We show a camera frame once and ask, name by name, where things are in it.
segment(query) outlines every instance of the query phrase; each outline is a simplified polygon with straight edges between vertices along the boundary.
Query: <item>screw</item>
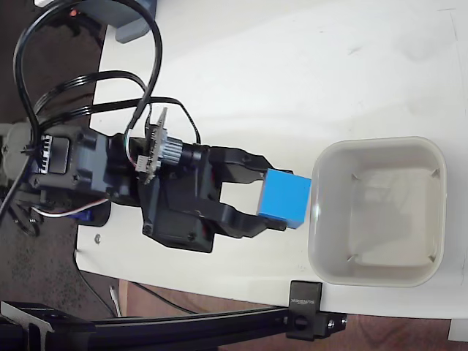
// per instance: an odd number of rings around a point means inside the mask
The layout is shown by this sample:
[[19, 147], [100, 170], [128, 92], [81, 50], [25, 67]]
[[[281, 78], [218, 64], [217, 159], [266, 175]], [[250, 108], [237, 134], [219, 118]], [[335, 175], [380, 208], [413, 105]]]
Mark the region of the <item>screw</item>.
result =
[[150, 225], [144, 225], [143, 226], [143, 234], [144, 235], [150, 235], [151, 234], [151, 226]]

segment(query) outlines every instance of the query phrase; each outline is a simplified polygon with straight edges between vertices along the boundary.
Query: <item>blue block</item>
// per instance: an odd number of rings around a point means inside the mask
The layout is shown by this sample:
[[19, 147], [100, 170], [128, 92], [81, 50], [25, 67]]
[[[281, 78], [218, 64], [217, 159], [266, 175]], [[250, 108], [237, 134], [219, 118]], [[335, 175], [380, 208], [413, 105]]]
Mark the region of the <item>blue block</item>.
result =
[[306, 218], [310, 186], [310, 179], [268, 170], [257, 215], [280, 219], [289, 228], [298, 228]]

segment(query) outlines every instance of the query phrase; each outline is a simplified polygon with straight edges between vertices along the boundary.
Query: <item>white bowl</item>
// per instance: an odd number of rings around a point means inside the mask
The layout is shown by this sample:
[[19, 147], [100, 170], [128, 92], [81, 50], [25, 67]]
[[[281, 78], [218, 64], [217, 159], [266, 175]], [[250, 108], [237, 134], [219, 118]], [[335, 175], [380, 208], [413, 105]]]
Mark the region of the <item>white bowl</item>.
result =
[[312, 174], [309, 260], [331, 284], [415, 287], [444, 251], [447, 168], [421, 137], [343, 141]]

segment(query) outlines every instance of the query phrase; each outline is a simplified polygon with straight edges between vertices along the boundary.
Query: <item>metal bracket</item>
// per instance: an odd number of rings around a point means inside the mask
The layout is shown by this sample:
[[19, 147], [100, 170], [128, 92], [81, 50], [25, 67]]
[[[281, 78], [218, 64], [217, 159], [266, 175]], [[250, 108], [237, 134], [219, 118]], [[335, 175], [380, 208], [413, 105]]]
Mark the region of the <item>metal bracket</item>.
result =
[[343, 331], [347, 315], [320, 311], [322, 283], [291, 282], [286, 337], [314, 341]]
[[92, 322], [41, 303], [2, 301], [0, 312], [26, 332], [27, 350], [86, 351], [89, 336], [96, 330]]

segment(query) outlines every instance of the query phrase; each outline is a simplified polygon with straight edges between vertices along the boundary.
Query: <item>white desk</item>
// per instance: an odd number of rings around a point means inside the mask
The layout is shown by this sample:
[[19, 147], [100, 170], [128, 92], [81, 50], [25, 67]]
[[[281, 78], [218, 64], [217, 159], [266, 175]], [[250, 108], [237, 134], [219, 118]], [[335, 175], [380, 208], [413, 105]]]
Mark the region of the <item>white desk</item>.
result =
[[[440, 269], [411, 289], [327, 284], [321, 308], [468, 317], [468, 2], [160, 0], [156, 20], [164, 61], [154, 93], [180, 99], [204, 143], [244, 148], [310, 176], [321, 151], [338, 140], [433, 140], [448, 165]], [[121, 45], [114, 34], [107, 32], [100, 69], [126, 69], [148, 80], [151, 37]], [[132, 83], [97, 85], [96, 102], [139, 96]], [[130, 116], [130, 110], [95, 115], [91, 127], [122, 132]], [[170, 108], [167, 126], [171, 135], [193, 140], [178, 108]], [[223, 200], [254, 212], [259, 193], [259, 184], [226, 186]], [[309, 223], [253, 239], [218, 235], [212, 254], [167, 249], [142, 235], [141, 227], [139, 209], [118, 205], [103, 228], [81, 227], [80, 269], [283, 306], [290, 280], [319, 280], [307, 257]]]

